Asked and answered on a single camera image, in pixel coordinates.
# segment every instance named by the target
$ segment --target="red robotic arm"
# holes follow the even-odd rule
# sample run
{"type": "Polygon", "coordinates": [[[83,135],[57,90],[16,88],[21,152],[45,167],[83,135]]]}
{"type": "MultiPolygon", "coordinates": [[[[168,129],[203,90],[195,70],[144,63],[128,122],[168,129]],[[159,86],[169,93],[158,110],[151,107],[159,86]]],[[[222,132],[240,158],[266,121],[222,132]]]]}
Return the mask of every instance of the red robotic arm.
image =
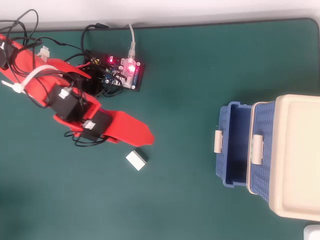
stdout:
{"type": "MultiPolygon", "coordinates": [[[[0,40],[5,41],[5,37],[1,34],[0,34],[0,40]]],[[[23,47],[21,44],[15,41],[11,42],[10,44],[17,49],[21,49],[23,47]]],[[[15,63],[19,67],[19,69],[21,69],[22,71],[25,71],[28,73],[32,72],[34,70],[32,51],[30,51],[29,49],[21,51],[17,55],[15,59],[15,63]]],[[[68,64],[67,62],[64,62],[61,59],[48,58],[47,61],[44,61],[41,57],[36,55],[35,67],[37,68],[43,65],[51,65],[56,69],[58,69],[59,71],[62,71],[65,73],[77,73],[83,77],[86,77],[87,79],[91,78],[88,74],[68,64]]],[[[12,73],[12,71],[10,70],[10,68],[2,69],[0,67],[0,72],[14,83],[18,83],[18,82],[22,83],[25,79],[24,76],[17,75],[16,76],[18,79],[17,80],[14,74],[12,73]]],[[[67,80],[57,76],[50,76],[50,75],[41,76],[41,77],[38,77],[38,80],[44,85],[44,87],[46,88],[49,94],[53,90],[54,86],[56,85],[59,85],[61,87],[70,86],[70,83],[67,80]]],[[[32,78],[24,87],[24,89],[37,102],[39,102],[43,106],[46,106],[47,93],[38,80],[36,80],[35,78],[32,78]]],[[[76,87],[73,87],[72,91],[76,94],[79,93],[79,89],[76,87]]],[[[143,145],[152,145],[154,143],[155,137],[152,135],[152,133],[150,132],[146,124],[126,114],[123,111],[113,111],[113,110],[102,109],[101,103],[99,103],[99,101],[96,98],[94,98],[93,96],[85,92],[83,93],[83,95],[85,95],[85,98],[89,103],[88,104],[89,107],[84,113],[83,119],[91,120],[94,118],[94,116],[97,113],[104,113],[111,117],[112,119],[111,123],[102,134],[102,136],[108,137],[107,141],[112,143],[118,143],[120,141],[123,141],[135,147],[140,147],[143,145]]],[[[71,131],[74,132],[74,135],[76,137],[80,136],[81,132],[84,131],[84,125],[80,121],[67,122],[65,120],[62,120],[57,115],[54,115],[53,118],[58,123],[69,127],[71,131]]]]}

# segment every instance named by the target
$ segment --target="woven plastic pattern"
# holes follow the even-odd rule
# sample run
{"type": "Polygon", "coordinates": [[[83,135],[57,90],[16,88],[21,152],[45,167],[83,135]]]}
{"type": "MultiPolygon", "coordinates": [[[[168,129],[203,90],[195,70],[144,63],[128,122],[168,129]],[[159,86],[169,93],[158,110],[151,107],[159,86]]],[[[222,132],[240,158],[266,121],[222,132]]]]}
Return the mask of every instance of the woven plastic pattern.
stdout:
{"type": "Polygon", "coordinates": [[[251,163],[251,190],[269,202],[269,181],[272,153],[272,138],[276,102],[260,103],[255,106],[253,134],[263,136],[262,164],[251,163]]]}
{"type": "MultiPolygon", "coordinates": [[[[220,110],[220,116],[219,116],[219,130],[225,132],[227,130],[227,122],[228,122],[228,106],[223,106],[220,110]]],[[[221,154],[217,154],[216,156],[215,171],[220,178],[223,178],[224,176],[224,165],[225,165],[226,153],[227,151],[222,151],[221,154]]]]}

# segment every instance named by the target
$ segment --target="electronic component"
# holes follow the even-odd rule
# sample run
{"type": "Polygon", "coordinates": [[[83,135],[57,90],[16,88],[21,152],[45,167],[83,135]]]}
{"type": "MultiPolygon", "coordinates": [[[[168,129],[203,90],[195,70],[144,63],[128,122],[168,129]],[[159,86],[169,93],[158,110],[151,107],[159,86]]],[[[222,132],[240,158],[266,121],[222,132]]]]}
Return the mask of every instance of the electronic component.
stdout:
{"type": "Polygon", "coordinates": [[[67,122],[80,121],[88,109],[83,98],[76,95],[71,87],[54,85],[48,96],[48,105],[67,122]]]}
{"type": "Polygon", "coordinates": [[[142,169],[144,165],[146,165],[146,161],[135,151],[129,153],[128,156],[126,156],[126,159],[139,171],[142,169]]]}
{"type": "Polygon", "coordinates": [[[103,133],[112,122],[112,117],[106,112],[97,111],[92,119],[84,122],[83,132],[80,135],[82,138],[97,141],[102,137],[103,133]]]}
{"type": "MultiPolygon", "coordinates": [[[[108,66],[111,70],[107,69],[109,73],[119,74],[119,80],[122,83],[122,86],[126,89],[132,89],[136,92],[140,90],[142,77],[144,74],[145,64],[135,61],[131,58],[121,58],[114,55],[100,53],[100,52],[89,52],[93,56],[95,56],[101,65],[108,66]]],[[[110,84],[109,76],[104,76],[104,82],[102,85],[110,84]]],[[[118,81],[113,81],[111,84],[115,86],[119,86],[120,83],[118,81]]]]}

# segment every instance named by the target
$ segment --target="green mat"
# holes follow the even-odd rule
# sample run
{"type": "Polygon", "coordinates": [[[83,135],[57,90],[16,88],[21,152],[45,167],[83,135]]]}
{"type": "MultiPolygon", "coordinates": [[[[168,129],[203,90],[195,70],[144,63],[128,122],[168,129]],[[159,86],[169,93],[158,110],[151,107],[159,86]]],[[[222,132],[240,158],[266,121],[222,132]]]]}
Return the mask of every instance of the green mat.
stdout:
{"type": "MultiPolygon", "coordinates": [[[[80,45],[80,31],[38,32],[80,45]]],[[[319,28],[311,19],[135,30],[146,63],[140,92],[102,98],[145,122],[155,143],[136,171],[125,143],[75,147],[68,129],[1,86],[0,239],[302,240],[304,220],[274,214],[216,176],[220,108],[319,94],[319,28]]],[[[86,35],[88,48],[126,56],[128,29],[86,35]]],[[[52,58],[76,49],[45,41],[52,58]]],[[[81,57],[74,59],[79,64],[81,57]]]]}

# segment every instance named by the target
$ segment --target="white block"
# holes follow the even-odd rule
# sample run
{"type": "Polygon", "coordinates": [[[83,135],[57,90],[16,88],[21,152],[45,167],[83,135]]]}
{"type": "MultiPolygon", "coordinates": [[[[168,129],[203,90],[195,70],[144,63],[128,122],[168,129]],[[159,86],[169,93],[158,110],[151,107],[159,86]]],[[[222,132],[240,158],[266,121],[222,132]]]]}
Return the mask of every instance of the white block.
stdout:
{"type": "Polygon", "coordinates": [[[320,225],[309,225],[303,231],[304,240],[319,240],[320,239],[320,225]]]}
{"type": "Polygon", "coordinates": [[[142,169],[144,165],[146,165],[146,161],[135,151],[129,153],[126,156],[126,159],[139,171],[142,169]]]}

